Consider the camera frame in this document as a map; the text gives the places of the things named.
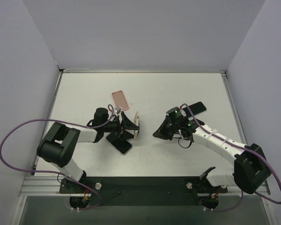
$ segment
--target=black mounting plate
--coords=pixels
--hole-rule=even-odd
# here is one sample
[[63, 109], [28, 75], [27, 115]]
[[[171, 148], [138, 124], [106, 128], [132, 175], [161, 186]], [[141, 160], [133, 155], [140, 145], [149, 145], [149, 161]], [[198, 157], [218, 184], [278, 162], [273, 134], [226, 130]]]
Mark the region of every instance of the black mounting plate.
[[[194, 193], [206, 193], [214, 191], [208, 182], [200, 177], [86, 177], [83, 183], [102, 197], [102, 205], [105, 206], [176, 206], [198, 205], [198, 196]], [[193, 184], [193, 192], [186, 184]], [[81, 188], [67, 179], [63, 179], [60, 185], [60, 194], [84, 193]], [[102, 187], [96, 190], [96, 183]], [[97, 196], [90, 197], [90, 204], [99, 202]]]

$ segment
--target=white wall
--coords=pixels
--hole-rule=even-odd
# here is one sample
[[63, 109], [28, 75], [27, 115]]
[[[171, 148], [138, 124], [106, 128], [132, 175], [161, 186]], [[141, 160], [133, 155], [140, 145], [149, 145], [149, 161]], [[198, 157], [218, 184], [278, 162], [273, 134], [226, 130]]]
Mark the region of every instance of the white wall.
[[[259, 144], [281, 178], [281, 0], [267, 0], [228, 69], [248, 142]], [[281, 199], [273, 178], [273, 199]], [[274, 206], [281, 224], [281, 205]]]
[[[58, 68], [21, 0], [0, 0], [0, 141], [21, 122], [46, 118]], [[31, 168], [44, 124], [11, 136], [3, 155], [12, 165]], [[23, 173], [0, 161], [0, 225], [9, 224]]]
[[265, 0], [23, 0], [60, 68], [227, 69]]

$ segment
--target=white table surface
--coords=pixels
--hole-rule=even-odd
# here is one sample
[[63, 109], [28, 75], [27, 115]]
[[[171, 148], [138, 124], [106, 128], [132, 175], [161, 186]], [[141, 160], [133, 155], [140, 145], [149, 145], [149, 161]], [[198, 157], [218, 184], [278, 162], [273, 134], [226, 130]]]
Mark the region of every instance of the white table surface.
[[[118, 90], [130, 105], [128, 118], [133, 121], [140, 112], [140, 134], [129, 140], [133, 148], [124, 156], [105, 137], [99, 143], [78, 143], [73, 159], [88, 176], [199, 176], [211, 166], [232, 167], [204, 146], [183, 149], [177, 140], [152, 136], [169, 109], [201, 101], [207, 111], [197, 118], [240, 142], [221, 74], [64, 73], [51, 118], [85, 125], [96, 108], [114, 104], [111, 93]], [[40, 158], [37, 170], [56, 168]]]

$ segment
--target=pink phone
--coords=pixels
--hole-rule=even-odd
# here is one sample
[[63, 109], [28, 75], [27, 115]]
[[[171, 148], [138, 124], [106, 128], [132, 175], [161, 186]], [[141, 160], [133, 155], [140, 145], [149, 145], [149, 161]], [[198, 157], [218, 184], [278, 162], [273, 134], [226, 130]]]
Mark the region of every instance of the pink phone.
[[129, 105], [127, 103], [127, 100], [124, 96], [123, 91], [119, 90], [119, 91], [113, 92], [112, 97], [113, 97], [113, 100], [114, 100], [114, 103], [116, 104], [116, 106], [121, 107], [122, 111], [126, 111], [129, 109]]

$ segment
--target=zip tie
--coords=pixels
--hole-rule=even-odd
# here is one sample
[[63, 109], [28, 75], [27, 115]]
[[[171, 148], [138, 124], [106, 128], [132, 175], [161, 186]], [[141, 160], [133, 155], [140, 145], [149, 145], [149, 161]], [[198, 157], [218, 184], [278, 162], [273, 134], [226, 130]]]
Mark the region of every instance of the zip tie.
[[220, 145], [220, 147], [222, 147], [224, 144], [225, 144], [225, 142], [227, 141], [227, 140], [229, 140], [229, 138], [225, 138], [225, 140], [222, 142], [222, 144]]
[[180, 137], [181, 137], [182, 139], [184, 139], [184, 137], [183, 137], [182, 134], [181, 134], [181, 130], [178, 130], [178, 132], [179, 132], [179, 134], [180, 134]]
[[216, 134], [216, 133], [217, 133], [217, 130], [214, 129], [213, 131], [210, 132], [210, 134], [208, 135], [208, 137], [207, 137], [206, 139], [208, 140], [209, 138], [211, 138], [211, 136], [212, 136], [213, 134]]

